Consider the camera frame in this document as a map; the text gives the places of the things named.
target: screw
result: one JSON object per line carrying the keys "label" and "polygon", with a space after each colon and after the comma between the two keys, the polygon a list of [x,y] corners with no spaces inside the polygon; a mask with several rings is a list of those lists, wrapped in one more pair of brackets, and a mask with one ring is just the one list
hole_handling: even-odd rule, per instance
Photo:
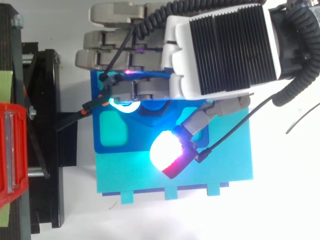
{"label": "screw", "polygon": [[61,57],[60,55],[54,55],[54,63],[55,64],[61,64]]}
{"label": "screw", "polygon": [[12,27],[15,29],[23,29],[25,26],[24,17],[21,14],[16,14],[12,19]]}
{"label": "screw", "polygon": [[33,120],[35,118],[35,115],[37,115],[37,110],[34,109],[34,106],[29,107],[29,118]]}

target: red container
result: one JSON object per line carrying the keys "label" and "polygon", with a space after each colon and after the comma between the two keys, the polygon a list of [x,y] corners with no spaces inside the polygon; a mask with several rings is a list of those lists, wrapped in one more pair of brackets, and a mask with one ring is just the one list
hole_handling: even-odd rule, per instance
{"label": "red container", "polygon": [[0,103],[0,209],[28,186],[27,111]]}

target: teal block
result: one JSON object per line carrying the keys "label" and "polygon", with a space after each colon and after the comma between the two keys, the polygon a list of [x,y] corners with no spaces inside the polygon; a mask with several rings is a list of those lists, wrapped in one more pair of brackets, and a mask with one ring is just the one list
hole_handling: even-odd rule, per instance
{"label": "teal block", "polygon": [[[209,146],[247,114],[248,109],[244,109],[234,114],[215,117],[208,126]],[[244,123],[215,148],[202,163],[193,160],[174,179],[168,178],[152,165],[149,151],[96,153],[96,177],[98,193],[121,192],[121,198],[122,192],[133,190],[251,180],[253,168],[249,122]],[[210,189],[209,187],[209,194],[215,192]]]}
{"label": "teal block", "polygon": [[122,191],[120,193],[121,204],[133,204],[134,203],[134,191]]}
{"label": "teal block", "polygon": [[178,199],[178,188],[176,186],[165,187],[164,198],[165,200]]}
{"label": "teal block", "polygon": [[219,183],[208,183],[206,187],[206,194],[208,196],[219,196],[220,195]]}

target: glowing light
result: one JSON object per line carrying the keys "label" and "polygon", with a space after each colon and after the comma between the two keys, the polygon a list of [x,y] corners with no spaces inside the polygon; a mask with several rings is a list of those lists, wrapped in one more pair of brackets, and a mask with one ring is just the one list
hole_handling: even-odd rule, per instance
{"label": "glowing light", "polygon": [[115,103],[115,100],[113,98],[109,99],[109,103],[112,107],[118,109],[120,112],[123,112],[125,114],[129,114],[137,110],[140,106],[139,101],[134,101],[129,105],[121,105],[120,103]]}
{"label": "glowing light", "polygon": [[125,71],[124,71],[124,73],[125,73],[125,74],[134,74],[134,73],[135,73],[135,71],[125,70]]}
{"label": "glowing light", "polygon": [[150,148],[150,160],[160,171],[169,167],[183,153],[182,144],[171,131],[163,131]]}

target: pink light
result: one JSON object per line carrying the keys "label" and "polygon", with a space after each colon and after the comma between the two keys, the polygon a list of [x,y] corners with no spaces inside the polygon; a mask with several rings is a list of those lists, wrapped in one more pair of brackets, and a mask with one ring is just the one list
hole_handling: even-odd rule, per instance
{"label": "pink light", "polygon": [[134,73],[135,73],[135,71],[125,70],[125,71],[124,71],[124,73],[125,73],[125,74],[134,74]]}

